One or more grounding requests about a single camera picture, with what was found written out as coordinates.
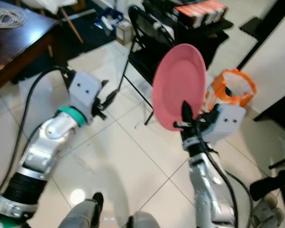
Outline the small cardboard box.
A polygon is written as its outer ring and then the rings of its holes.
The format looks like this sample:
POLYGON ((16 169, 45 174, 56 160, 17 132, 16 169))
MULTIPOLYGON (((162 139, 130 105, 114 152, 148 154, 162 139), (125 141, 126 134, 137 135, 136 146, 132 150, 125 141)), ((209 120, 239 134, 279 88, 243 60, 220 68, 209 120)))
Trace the small cardboard box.
POLYGON ((134 37, 132 24, 127 20, 119 22, 116 24, 115 35, 118 43, 124 46, 131 43, 134 37))

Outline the robot leg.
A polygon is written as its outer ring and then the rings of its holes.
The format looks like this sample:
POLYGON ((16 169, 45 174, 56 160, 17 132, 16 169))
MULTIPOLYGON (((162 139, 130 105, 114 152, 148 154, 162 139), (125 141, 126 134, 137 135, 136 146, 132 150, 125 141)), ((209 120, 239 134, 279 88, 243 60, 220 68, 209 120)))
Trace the robot leg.
POLYGON ((91 199, 85 199, 75 205, 58 228, 98 228, 103 202, 103 194, 95 193, 91 199))
POLYGON ((136 211, 129 216, 125 228, 160 228, 155 217, 146 211, 136 211))

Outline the pink plate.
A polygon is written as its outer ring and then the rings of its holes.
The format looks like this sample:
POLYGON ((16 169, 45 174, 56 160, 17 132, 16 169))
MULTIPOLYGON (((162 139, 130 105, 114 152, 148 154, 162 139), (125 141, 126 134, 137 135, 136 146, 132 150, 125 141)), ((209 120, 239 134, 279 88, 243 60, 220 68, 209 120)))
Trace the pink plate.
POLYGON ((197 48, 178 44, 164 55, 152 83, 152 105, 156 119, 168 131, 179 131, 174 122, 182 121, 186 101, 196 119, 206 93, 206 67, 197 48))

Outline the dark wooden table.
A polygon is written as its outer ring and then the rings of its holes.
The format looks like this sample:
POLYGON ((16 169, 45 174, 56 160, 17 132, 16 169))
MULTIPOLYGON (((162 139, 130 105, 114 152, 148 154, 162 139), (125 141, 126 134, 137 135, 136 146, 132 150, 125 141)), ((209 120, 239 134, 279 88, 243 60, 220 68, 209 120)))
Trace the dark wooden table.
POLYGON ((23 9, 27 21, 17 28, 0 28, 0 88, 41 55, 53 48, 57 65, 68 59, 60 43, 59 23, 53 18, 23 9))

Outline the wooden stick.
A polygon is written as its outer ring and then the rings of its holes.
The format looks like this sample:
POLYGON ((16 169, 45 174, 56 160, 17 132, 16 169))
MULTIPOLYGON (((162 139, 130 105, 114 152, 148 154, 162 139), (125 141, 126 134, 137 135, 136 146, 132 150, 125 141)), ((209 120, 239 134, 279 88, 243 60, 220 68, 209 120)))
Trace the wooden stick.
POLYGON ((59 9, 60 13, 62 13, 62 15, 64 16, 66 21, 68 22, 69 27, 71 28, 73 33, 76 35, 76 37, 78 38, 79 42, 83 44, 84 43, 83 39, 81 38, 81 36, 80 36, 79 32, 77 31, 77 29, 75 28, 73 22, 71 21, 71 19, 67 15, 66 11, 62 7, 59 7, 58 9, 59 9))

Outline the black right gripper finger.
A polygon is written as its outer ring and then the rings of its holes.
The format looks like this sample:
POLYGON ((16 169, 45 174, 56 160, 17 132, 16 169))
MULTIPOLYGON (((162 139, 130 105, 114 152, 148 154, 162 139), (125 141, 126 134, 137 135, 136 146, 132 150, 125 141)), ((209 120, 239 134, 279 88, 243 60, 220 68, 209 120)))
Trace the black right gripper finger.
POLYGON ((181 118, 182 120, 176 121, 176 128, 186 129, 191 128, 194 124, 193 112, 190 104, 184 101, 181 105, 181 118))

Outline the robot left leg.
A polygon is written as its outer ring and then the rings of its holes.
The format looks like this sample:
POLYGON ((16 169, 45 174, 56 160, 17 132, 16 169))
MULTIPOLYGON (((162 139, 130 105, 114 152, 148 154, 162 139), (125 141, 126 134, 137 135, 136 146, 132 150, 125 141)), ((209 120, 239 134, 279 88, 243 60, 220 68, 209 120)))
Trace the robot left leg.
POLYGON ((91 199, 85 199, 75 205, 58 228, 98 228, 103 202, 103 194, 95 193, 91 199))

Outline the person foot black sock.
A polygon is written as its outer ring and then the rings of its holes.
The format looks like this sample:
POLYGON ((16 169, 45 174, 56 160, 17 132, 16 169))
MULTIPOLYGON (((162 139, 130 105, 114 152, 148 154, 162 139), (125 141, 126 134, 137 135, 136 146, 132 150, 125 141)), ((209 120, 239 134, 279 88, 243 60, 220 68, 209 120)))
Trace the person foot black sock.
POLYGON ((276 189, 285 187, 285 169, 275 177, 267 177, 250 184, 249 191, 252 200, 260 200, 265 195, 276 189))

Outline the blue white object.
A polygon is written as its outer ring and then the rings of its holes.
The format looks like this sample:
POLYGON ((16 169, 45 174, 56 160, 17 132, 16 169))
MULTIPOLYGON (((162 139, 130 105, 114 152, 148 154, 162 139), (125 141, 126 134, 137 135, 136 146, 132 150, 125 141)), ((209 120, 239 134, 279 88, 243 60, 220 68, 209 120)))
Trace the blue white object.
POLYGON ((98 24, 102 29, 114 30, 116 25, 124 18, 120 11, 107 7, 104 9, 98 18, 98 24))

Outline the red white box pack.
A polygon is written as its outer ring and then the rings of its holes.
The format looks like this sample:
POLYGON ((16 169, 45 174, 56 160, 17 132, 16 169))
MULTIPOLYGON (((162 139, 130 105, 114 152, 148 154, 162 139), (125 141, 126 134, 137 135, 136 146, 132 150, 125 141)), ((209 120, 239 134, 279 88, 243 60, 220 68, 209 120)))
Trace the red white box pack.
POLYGON ((228 9, 228 6, 217 0, 204 0, 186 6, 176 6, 173 13, 180 24, 187 29, 195 29, 221 21, 228 9))

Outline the white cloth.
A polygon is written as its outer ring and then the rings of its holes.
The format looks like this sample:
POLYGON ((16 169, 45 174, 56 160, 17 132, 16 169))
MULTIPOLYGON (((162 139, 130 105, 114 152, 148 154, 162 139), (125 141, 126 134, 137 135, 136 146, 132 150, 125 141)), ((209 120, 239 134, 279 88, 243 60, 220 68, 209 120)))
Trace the white cloth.
POLYGON ((72 6, 77 3, 77 0, 38 0, 42 8, 56 13, 60 7, 72 6))

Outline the black folding chair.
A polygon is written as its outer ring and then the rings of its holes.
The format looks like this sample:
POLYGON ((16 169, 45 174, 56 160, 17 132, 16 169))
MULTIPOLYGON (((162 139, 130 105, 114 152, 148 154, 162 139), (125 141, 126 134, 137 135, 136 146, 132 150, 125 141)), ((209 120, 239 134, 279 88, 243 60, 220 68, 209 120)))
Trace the black folding chair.
POLYGON ((172 36, 168 26, 163 25, 154 15, 148 13, 149 4, 144 1, 143 6, 131 5, 127 9, 130 22, 133 26, 133 44, 129 50, 121 75, 118 90, 121 89, 124 80, 134 85, 126 76, 129 66, 132 66, 147 83, 152 84, 156 70, 167 51, 177 44, 191 44, 202 54, 205 66, 209 67, 221 44, 228 40, 225 29, 231 28, 232 23, 223 20, 215 25, 196 28, 192 32, 177 31, 172 36))

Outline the robot right leg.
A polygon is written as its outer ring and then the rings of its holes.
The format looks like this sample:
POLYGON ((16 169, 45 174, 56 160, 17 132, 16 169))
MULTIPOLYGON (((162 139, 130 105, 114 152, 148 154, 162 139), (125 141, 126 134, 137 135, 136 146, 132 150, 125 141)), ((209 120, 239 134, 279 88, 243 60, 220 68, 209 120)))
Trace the robot right leg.
POLYGON ((160 228, 155 217, 146 211, 136 211, 129 216, 125 228, 160 228))

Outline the grey floor slipper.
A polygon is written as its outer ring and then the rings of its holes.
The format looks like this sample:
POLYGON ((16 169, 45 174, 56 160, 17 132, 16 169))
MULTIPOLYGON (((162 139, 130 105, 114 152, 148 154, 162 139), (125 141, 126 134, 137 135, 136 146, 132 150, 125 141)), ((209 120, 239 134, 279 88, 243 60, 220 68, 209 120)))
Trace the grey floor slipper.
POLYGON ((277 198, 268 194, 258 201, 251 214, 251 228, 279 228, 284 220, 283 211, 277 207, 277 198))

